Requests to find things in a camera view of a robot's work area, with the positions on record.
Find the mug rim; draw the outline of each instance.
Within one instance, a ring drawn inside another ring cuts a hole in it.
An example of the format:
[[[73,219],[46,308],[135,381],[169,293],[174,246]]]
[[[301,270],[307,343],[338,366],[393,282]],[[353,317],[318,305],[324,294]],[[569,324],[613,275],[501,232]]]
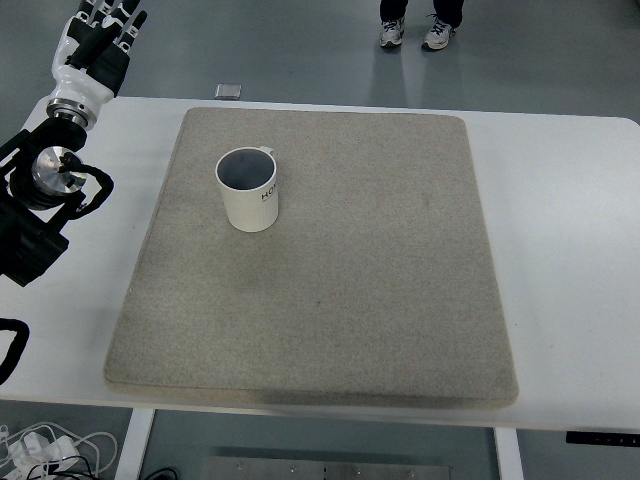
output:
[[[233,188],[230,187],[229,185],[227,185],[226,183],[224,183],[221,179],[220,179],[220,175],[218,175],[218,167],[220,166],[220,163],[229,155],[231,155],[232,153],[238,152],[240,150],[256,150],[260,153],[265,154],[267,157],[269,157],[269,159],[271,160],[271,163],[273,164],[273,173],[271,174],[271,176],[269,177],[269,180],[267,180],[266,182],[264,182],[262,185],[255,187],[255,188],[251,188],[248,190],[240,190],[237,188]],[[271,153],[263,150],[262,148],[259,147],[238,147],[238,148],[234,148],[233,150],[229,150],[227,153],[225,153],[224,155],[222,155],[220,157],[220,159],[216,162],[216,167],[215,167],[215,174],[216,174],[216,180],[218,181],[218,185],[226,188],[227,190],[230,190],[232,192],[239,192],[239,193],[252,193],[255,192],[257,190],[260,190],[262,188],[264,188],[265,186],[267,186],[269,183],[271,183],[273,181],[274,178],[276,178],[276,173],[278,170],[278,164],[276,163],[276,159],[273,158],[273,155],[271,155]]]

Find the person's leg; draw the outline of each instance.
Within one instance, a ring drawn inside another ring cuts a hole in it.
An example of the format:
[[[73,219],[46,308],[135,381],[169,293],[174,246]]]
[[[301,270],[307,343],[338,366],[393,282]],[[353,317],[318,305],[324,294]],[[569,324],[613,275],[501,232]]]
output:
[[[407,3],[409,0],[380,1],[380,20],[382,21],[380,46],[382,48],[395,48],[402,43]]]
[[[408,3],[409,0],[381,0],[380,20],[382,22],[388,22],[389,20],[398,20],[404,17]]]
[[[449,44],[449,38],[456,33],[462,23],[462,4],[464,0],[433,0],[436,21],[422,42],[427,50],[442,50]]]
[[[440,20],[458,28],[462,23],[463,3],[464,0],[433,0],[433,8]]]

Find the table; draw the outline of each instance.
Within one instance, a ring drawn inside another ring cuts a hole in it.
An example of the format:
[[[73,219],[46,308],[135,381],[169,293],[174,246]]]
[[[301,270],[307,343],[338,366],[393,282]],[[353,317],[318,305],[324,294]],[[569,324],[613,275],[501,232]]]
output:
[[[46,99],[26,128],[44,118]],[[500,410],[207,405],[119,395],[102,367],[185,112],[192,107],[396,111],[466,124],[520,384]],[[511,428],[640,431],[640,127],[619,118],[117,98],[83,160],[112,197],[63,230],[69,250],[2,315],[31,338],[0,398]]]

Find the sneaker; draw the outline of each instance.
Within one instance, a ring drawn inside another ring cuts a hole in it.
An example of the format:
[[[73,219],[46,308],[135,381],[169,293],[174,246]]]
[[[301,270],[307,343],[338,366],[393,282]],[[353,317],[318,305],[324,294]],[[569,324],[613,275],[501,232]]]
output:
[[[380,46],[382,48],[394,48],[402,43],[404,34],[404,17],[397,20],[387,20],[382,22],[382,35],[380,36]]]
[[[455,28],[436,17],[433,28],[429,30],[429,33],[425,35],[422,41],[422,48],[427,50],[442,50],[449,44],[449,38],[453,37],[455,33]]]

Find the jeans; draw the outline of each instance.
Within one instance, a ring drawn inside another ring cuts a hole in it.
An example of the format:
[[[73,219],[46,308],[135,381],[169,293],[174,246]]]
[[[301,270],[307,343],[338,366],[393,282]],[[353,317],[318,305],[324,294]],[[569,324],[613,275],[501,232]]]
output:
[[[381,0],[380,20],[396,20],[404,17],[409,0]],[[433,0],[436,15],[444,23],[458,28],[462,23],[462,4],[464,0]]]

